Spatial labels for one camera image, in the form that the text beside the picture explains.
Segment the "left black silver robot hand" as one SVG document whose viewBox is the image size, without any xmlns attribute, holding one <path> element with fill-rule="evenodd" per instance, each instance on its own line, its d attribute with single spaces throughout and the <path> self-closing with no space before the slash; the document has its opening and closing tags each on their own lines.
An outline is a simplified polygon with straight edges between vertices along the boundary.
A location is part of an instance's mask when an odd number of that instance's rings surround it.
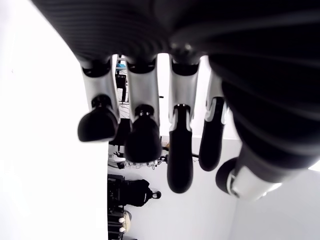
<svg viewBox="0 0 320 240">
<path fill-rule="evenodd" d="M 193 179 L 192 129 L 200 59 L 211 68 L 199 150 L 216 185 L 255 201 L 320 158 L 317 0 L 36 0 L 78 60 L 89 112 L 82 142 L 111 141 L 120 124 L 112 56 L 124 55 L 133 163 L 161 155 L 157 57 L 169 55 L 167 181 Z"/>
</svg>

